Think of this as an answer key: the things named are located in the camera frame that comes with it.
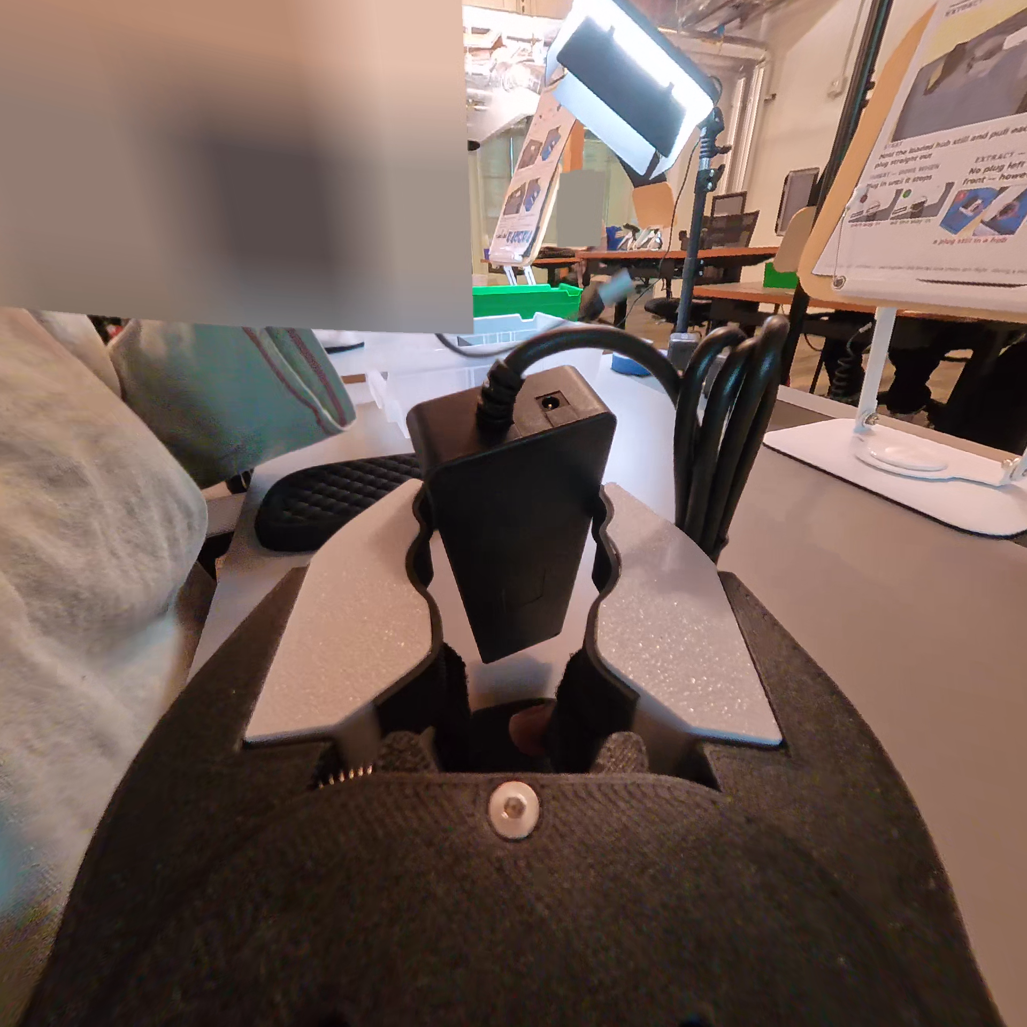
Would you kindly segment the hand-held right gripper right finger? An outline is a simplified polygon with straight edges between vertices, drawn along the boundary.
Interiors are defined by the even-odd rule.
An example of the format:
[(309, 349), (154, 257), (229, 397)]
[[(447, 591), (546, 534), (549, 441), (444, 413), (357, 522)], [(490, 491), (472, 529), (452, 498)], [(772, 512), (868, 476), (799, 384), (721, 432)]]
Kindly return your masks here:
[(611, 482), (594, 528), (597, 597), (558, 687), (558, 768), (589, 769), (621, 732), (641, 739), (653, 772), (683, 771), (703, 741), (777, 751), (777, 717), (715, 563)]

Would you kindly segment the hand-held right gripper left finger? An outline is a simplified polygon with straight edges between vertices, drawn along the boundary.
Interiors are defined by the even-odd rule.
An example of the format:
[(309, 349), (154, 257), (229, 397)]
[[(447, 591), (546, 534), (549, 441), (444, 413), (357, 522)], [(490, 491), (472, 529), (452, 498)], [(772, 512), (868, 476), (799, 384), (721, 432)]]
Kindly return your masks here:
[(337, 531), (304, 568), (243, 743), (328, 745), (330, 772), (368, 772), (397, 732), (442, 769), (470, 765), (466, 669), (430, 596), (432, 527), (406, 481)]

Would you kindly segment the black multi-port usb hub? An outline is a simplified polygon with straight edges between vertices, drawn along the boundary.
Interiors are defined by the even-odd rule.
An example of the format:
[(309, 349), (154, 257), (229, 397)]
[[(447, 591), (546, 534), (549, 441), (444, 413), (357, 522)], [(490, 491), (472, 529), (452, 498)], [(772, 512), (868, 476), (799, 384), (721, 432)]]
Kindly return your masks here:
[(639, 365), (674, 405), (674, 524), (713, 561), (728, 530), (777, 401), (786, 317), (753, 337), (720, 327), (683, 370), (642, 338), (600, 324), (623, 299), (620, 273), (583, 294), (577, 318), (494, 355), (484, 383), (415, 404), (407, 428), (483, 662), (561, 631), (616, 418), (574, 366), (531, 373), (576, 350)]

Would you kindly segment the clear plastic bin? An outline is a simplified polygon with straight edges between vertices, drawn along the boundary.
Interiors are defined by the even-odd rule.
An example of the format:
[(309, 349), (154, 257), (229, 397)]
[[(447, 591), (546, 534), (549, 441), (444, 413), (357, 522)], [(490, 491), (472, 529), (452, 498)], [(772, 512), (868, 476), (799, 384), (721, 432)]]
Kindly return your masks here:
[(386, 419), (405, 431), (414, 405), (480, 387), (499, 357), (564, 322), (542, 312), (514, 313), (478, 317), (462, 334), (366, 333), (366, 383)]

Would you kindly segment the person's right hand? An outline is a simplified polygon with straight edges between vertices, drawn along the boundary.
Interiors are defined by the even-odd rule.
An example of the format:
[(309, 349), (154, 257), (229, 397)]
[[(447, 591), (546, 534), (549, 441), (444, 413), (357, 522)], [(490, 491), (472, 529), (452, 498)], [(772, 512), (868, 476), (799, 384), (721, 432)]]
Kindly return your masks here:
[(532, 759), (547, 756), (547, 735), (555, 700), (541, 700), (515, 712), (507, 723), (510, 741), (516, 750)]

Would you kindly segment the person's grey sweatshirt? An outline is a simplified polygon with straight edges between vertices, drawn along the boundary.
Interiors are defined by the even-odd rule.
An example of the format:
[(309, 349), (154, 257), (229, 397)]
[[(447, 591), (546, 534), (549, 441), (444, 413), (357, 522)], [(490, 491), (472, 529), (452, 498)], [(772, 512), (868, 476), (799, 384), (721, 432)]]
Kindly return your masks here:
[(196, 484), (31, 312), (2, 309), (2, 960), (46, 950), (184, 677)]

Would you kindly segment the green plastic bin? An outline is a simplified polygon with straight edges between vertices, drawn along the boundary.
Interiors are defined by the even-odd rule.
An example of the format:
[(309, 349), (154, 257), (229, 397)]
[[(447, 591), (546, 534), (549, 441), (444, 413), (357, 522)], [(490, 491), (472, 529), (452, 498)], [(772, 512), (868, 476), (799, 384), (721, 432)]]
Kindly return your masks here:
[(577, 318), (584, 290), (567, 282), (559, 286), (483, 286), (472, 288), (476, 319), (514, 316), (531, 320), (542, 313), (559, 319)]

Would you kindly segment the black light stand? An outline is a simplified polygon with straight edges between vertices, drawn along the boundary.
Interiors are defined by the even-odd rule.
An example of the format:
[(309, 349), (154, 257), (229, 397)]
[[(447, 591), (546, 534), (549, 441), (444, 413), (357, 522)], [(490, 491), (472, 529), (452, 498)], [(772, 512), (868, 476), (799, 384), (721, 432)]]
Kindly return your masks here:
[(694, 183), (694, 202), (690, 226), (687, 233), (686, 257), (682, 268), (682, 289), (679, 299), (675, 330), (670, 336), (665, 356), (678, 371), (686, 368), (698, 341), (689, 332), (691, 302), (694, 296), (695, 278), (699, 269), (699, 253), (703, 224), (703, 213), (708, 198), (719, 185), (724, 173), (716, 159), (730, 152), (730, 146), (722, 146), (718, 140), (725, 127), (723, 113), (718, 105), (700, 123), (700, 161)]

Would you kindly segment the computer monitor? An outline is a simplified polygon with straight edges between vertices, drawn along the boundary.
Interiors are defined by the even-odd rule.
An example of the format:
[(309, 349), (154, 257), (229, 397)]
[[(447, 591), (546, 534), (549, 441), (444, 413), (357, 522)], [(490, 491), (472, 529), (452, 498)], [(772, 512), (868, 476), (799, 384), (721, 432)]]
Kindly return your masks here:
[(799, 168), (786, 174), (781, 187), (775, 224), (777, 236), (783, 237), (796, 214), (810, 205), (810, 198), (815, 192), (817, 178), (819, 168), (815, 166)]

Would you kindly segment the instruction sheet board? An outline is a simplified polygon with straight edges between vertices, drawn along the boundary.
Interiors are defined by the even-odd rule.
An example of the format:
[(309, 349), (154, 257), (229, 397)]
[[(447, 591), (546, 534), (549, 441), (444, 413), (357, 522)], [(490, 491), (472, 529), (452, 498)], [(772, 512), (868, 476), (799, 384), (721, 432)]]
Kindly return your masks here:
[(936, 2), (880, 76), (811, 231), (811, 299), (1026, 311), (1026, 5)]
[(577, 125), (557, 94), (557, 82), (546, 85), (528, 126), (489, 245), (491, 266), (531, 266), (545, 238), (563, 154)]

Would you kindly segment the led light panel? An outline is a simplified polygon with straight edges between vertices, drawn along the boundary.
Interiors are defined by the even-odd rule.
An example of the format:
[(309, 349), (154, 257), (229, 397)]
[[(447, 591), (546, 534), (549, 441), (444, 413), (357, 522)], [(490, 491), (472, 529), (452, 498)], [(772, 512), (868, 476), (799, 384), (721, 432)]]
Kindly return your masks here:
[(720, 89), (623, 1), (574, 1), (546, 54), (556, 102), (646, 184), (678, 160)]

